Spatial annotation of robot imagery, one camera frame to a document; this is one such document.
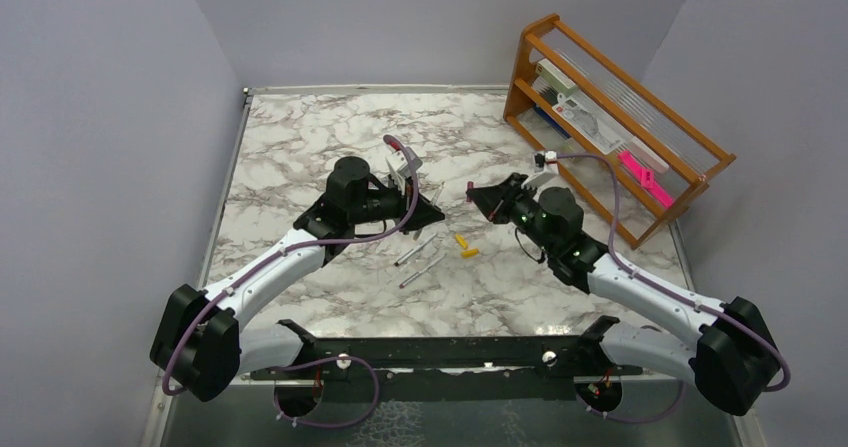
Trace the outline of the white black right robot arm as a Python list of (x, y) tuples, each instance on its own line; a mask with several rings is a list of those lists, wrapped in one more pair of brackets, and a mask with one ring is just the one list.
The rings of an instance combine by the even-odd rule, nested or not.
[(571, 190), (526, 186), (526, 175), (470, 187), (467, 198), (491, 223), (511, 223), (542, 253), (563, 284), (623, 305), (659, 326), (643, 332), (622, 321), (577, 347), (579, 365), (600, 374), (613, 364), (645, 367), (694, 386), (714, 407), (743, 416), (783, 361), (760, 309), (736, 297), (702, 296), (640, 269), (583, 230)]

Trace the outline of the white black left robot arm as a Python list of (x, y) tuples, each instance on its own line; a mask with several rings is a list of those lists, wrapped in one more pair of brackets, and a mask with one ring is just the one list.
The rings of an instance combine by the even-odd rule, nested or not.
[(200, 290), (184, 284), (165, 305), (150, 359), (163, 371), (167, 396), (191, 393), (209, 401), (238, 375), (279, 366), (298, 378), (313, 368), (314, 351), (281, 327), (247, 335), (245, 326), (291, 285), (326, 266), (348, 246), (407, 234), (444, 220), (420, 191), (421, 159), (387, 156), (381, 182), (367, 161), (339, 159), (324, 193), (271, 248), (231, 276)]

